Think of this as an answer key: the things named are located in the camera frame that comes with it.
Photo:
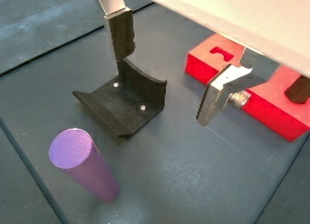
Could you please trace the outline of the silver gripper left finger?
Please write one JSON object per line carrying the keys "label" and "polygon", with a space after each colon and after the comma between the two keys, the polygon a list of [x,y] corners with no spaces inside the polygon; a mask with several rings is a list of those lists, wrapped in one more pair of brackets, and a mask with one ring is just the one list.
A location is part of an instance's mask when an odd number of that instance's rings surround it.
{"label": "silver gripper left finger", "polygon": [[108,24],[115,59],[124,59],[136,48],[133,12],[123,0],[97,0]]}

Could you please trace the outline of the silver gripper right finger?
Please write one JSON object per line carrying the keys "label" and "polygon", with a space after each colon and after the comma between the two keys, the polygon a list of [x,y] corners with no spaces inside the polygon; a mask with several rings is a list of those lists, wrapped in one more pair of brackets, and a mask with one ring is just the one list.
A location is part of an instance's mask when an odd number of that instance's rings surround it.
{"label": "silver gripper right finger", "polygon": [[239,58],[239,66],[228,64],[207,82],[196,114],[198,123],[206,126],[234,95],[266,83],[278,67],[276,61],[246,48]]}

